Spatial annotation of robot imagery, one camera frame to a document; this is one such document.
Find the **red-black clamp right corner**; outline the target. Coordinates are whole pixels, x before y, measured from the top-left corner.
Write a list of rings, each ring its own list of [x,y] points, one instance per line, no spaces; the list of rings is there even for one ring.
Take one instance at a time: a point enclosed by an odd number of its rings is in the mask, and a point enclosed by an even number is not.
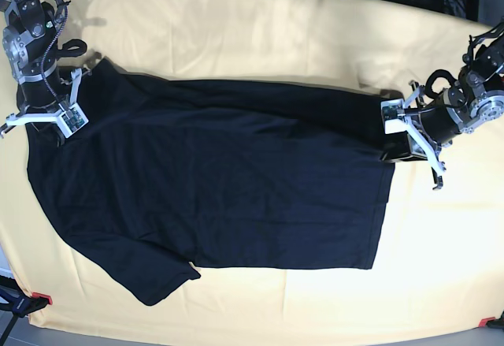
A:
[[[502,313],[499,318],[491,317],[482,319],[479,323],[479,327],[504,330],[504,313]]]

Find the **red-black clamp left corner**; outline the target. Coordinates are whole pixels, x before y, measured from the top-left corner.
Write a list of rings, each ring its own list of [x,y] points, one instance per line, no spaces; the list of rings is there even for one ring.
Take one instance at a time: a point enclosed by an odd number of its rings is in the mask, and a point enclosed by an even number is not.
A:
[[[52,305],[53,300],[50,296],[34,293],[34,296],[26,296],[22,292],[16,295],[1,290],[1,310],[10,312],[13,315],[23,318],[28,314],[40,311],[45,307]]]

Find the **dark navy T-shirt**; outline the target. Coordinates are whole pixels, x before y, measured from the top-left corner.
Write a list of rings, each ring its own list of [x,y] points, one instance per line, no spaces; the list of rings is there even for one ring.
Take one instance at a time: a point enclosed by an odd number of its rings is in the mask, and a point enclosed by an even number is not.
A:
[[[28,126],[28,179],[55,232],[153,306],[205,268],[372,267],[395,168],[382,98],[167,81],[101,61],[63,144]]]

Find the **yellow table cloth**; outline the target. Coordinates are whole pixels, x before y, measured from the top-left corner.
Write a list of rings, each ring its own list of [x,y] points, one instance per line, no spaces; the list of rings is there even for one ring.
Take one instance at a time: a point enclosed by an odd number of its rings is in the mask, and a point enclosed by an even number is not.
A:
[[[456,72],[486,26],[379,0],[70,0],[63,39],[132,73],[253,78],[377,94]],[[427,166],[397,165],[371,270],[203,270],[147,307],[52,230],[22,129],[1,142],[1,245],[46,309],[10,345],[366,345],[476,328],[503,310],[503,122]]]

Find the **red-black clamp corner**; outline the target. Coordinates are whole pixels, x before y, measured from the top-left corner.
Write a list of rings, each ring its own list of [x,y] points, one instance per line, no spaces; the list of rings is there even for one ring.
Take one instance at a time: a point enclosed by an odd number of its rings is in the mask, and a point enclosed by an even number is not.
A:
[[[502,313],[499,318],[491,317],[482,319],[479,323],[479,327],[504,330],[504,313]]]
[[[34,296],[26,296],[22,292],[16,295],[1,290],[1,310],[10,312],[13,315],[23,318],[28,314],[40,311],[45,307],[52,305],[53,300],[50,296],[34,293]]]

